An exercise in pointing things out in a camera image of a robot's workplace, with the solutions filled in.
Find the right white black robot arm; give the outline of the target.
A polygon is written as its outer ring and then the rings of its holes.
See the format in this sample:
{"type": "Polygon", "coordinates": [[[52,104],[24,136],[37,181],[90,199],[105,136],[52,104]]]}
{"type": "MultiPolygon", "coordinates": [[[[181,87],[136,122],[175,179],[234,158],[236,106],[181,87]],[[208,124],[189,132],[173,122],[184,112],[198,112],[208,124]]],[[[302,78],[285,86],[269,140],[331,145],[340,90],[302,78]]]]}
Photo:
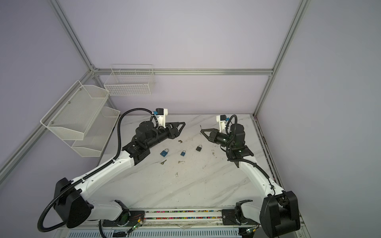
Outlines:
{"type": "Polygon", "coordinates": [[[256,222],[269,238],[301,228],[297,196],[292,191],[285,191],[258,164],[246,145],[243,125],[231,125],[228,133],[219,129],[202,129],[200,133],[209,142],[224,148],[227,160],[246,174],[262,198],[260,204],[251,199],[236,203],[234,217],[239,225],[256,222]]]}

